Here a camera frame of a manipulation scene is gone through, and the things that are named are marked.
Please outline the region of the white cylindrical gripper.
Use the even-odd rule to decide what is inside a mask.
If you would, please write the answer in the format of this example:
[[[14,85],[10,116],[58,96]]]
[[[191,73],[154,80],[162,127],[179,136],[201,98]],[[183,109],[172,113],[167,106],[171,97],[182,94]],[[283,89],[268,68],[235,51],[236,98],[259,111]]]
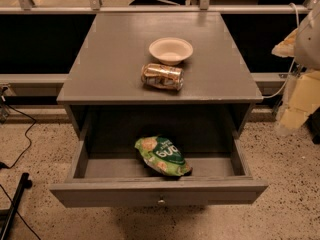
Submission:
[[[320,107],[320,2],[271,53],[278,57],[295,57],[295,61],[314,70],[289,76],[282,105],[276,115],[276,133],[288,136],[298,130]]]

